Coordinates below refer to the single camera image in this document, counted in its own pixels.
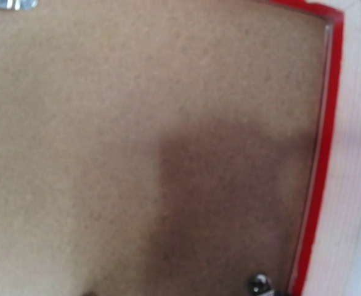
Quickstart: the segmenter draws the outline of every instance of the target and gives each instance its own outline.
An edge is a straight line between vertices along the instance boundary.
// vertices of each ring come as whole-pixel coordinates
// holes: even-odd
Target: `white surface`
[[[361,0],[345,10],[344,55],[323,209],[303,296],[361,296]]]

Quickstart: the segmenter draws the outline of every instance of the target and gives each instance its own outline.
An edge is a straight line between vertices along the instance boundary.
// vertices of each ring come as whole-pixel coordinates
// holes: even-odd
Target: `metal fastener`
[[[252,296],[290,296],[272,288],[271,279],[264,273],[259,273],[247,282],[247,287]]]
[[[25,10],[36,7],[38,0],[0,0],[0,9]]]

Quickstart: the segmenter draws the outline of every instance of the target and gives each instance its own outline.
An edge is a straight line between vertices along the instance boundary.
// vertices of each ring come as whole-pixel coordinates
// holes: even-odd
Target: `red border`
[[[327,77],[327,99],[323,119],[323,128],[320,144],[320,153],[317,159],[316,173],[313,178],[314,186],[312,188],[312,197],[309,212],[305,224],[304,236],[301,241],[301,252],[296,262],[295,271],[297,276],[292,288],[294,296],[301,296],[304,284],[306,282],[310,256],[315,241],[315,235],[318,225],[320,210],[322,208],[323,192],[327,176],[328,161],[330,159],[331,142],[335,124],[335,110],[338,98],[339,76],[341,72],[343,31],[344,31],[344,13],[332,7],[321,4],[306,3],[304,0],[271,0],[272,3],[288,6],[318,15],[328,19],[333,24],[333,37],[330,55],[329,72]]]

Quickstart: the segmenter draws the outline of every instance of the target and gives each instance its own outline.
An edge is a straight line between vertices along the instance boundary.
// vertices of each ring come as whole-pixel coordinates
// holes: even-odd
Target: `metal clip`
[[[36,7],[38,0],[0,0],[0,9],[25,10]]]

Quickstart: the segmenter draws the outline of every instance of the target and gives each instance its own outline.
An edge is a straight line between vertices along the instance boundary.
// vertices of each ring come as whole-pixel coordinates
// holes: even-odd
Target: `silver clip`
[[[38,0],[0,0],[0,9],[21,10],[36,7]]]

